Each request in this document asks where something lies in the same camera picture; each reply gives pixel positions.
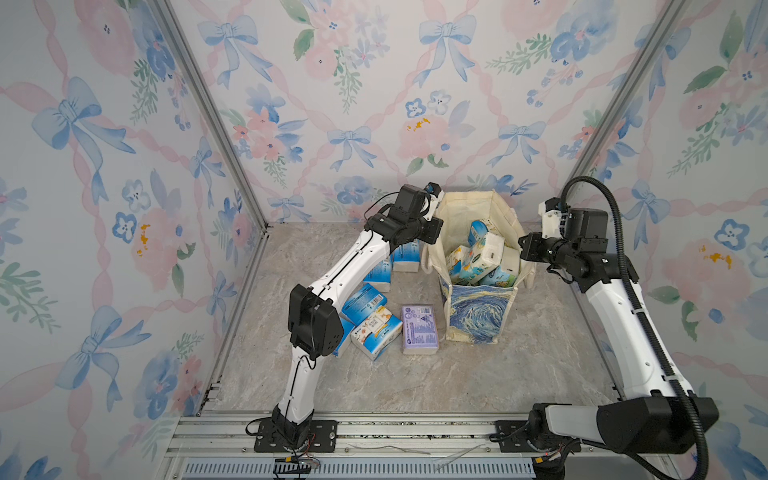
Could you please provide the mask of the white tissue pack cartoon blue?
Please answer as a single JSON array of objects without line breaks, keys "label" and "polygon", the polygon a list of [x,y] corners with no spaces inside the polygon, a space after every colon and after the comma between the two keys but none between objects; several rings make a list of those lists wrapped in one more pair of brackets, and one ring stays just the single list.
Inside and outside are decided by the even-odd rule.
[{"label": "white tissue pack cartoon blue", "polygon": [[500,264],[485,275],[479,285],[511,288],[515,285],[520,273],[520,252],[505,247]]}]

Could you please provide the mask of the cream canvas bag starry print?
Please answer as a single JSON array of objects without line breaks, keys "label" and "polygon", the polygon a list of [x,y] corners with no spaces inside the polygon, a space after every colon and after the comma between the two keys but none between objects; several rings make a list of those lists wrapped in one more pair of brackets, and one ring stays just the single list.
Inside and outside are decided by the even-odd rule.
[{"label": "cream canvas bag starry print", "polygon": [[449,192],[435,216],[444,224],[437,242],[422,248],[421,266],[425,272],[437,274],[446,319],[446,339],[495,344],[519,290],[533,287],[536,267],[520,259],[520,273],[511,288],[479,285],[479,282],[467,285],[458,283],[458,278],[453,281],[449,277],[446,257],[460,245],[469,246],[467,238],[474,220],[486,220],[491,228],[489,232],[502,236],[505,247],[519,252],[518,239],[526,235],[526,231],[514,209],[493,191]]}]

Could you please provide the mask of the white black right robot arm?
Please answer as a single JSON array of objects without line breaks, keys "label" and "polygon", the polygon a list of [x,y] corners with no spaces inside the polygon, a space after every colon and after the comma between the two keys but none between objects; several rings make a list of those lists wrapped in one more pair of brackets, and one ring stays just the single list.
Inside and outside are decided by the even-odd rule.
[{"label": "white black right robot arm", "polygon": [[719,418],[715,402],[699,397],[677,367],[665,372],[634,307],[642,289],[632,266],[624,284],[621,258],[608,250],[609,215],[597,209],[565,210],[552,198],[540,204],[542,229],[521,237],[521,257],[542,263],[548,272],[566,273],[595,310],[612,348],[621,379],[621,400],[598,407],[537,404],[529,419],[532,441],[546,437],[578,438],[623,454],[683,454],[695,444],[694,427],[675,393],[678,382],[690,398],[703,429]]}]

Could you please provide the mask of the white blue tissue pack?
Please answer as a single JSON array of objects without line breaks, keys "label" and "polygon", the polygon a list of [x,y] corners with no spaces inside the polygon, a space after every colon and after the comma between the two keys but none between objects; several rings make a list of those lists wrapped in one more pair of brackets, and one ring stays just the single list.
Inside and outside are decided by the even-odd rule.
[{"label": "white blue tissue pack", "polygon": [[463,263],[469,256],[470,251],[471,248],[469,246],[460,245],[446,257],[448,274],[453,281],[461,275]]}]

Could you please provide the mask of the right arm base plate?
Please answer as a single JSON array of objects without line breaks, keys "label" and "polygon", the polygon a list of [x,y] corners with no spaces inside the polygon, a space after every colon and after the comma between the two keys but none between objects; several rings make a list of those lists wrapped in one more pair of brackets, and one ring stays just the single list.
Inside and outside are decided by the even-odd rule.
[{"label": "right arm base plate", "polygon": [[496,444],[502,453],[536,452],[528,436],[528,421],[497,420],[495,432],[489,435],[489,441]]}]

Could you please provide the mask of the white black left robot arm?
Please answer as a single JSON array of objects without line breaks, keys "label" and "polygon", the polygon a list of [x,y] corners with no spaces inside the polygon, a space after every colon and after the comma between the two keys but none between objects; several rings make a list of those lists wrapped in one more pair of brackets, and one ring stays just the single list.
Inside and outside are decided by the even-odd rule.
[{"label": "white black left robot arm", "polygon": [[340,313],[345,302],[396,248],[414,240],[436,243],[443,220],[435,212],[443,196],[441,187],[432,182],[424,188],[401,187],[392,203],[366,219],[355,243],[326,274],[290,292],[290,375],[271,415],[284,437],[299,442],[309,431],[322,366],[342,340]]}]

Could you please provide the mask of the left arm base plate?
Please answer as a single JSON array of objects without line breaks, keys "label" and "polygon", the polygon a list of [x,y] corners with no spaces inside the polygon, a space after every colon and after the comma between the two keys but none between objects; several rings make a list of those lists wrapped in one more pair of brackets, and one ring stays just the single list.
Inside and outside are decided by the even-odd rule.
[{"label": "left arm base plate", "polygon": [[254,438],[256,453],[333,453],[339,423],[309,419],[301,424],[264,418],[250,422],[245,431]]}]

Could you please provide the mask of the colourful cartoon tissue pack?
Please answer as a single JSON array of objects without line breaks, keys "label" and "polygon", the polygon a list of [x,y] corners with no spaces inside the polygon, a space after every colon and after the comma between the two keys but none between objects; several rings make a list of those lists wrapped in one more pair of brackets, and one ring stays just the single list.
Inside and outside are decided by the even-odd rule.
[{"label": "colourful cartoon tissue pack", "polygon": [[458,283],[475,285],[497,268],[502,260],[505,243],[498,234],[488,232],[469,250],[462,261]]}]

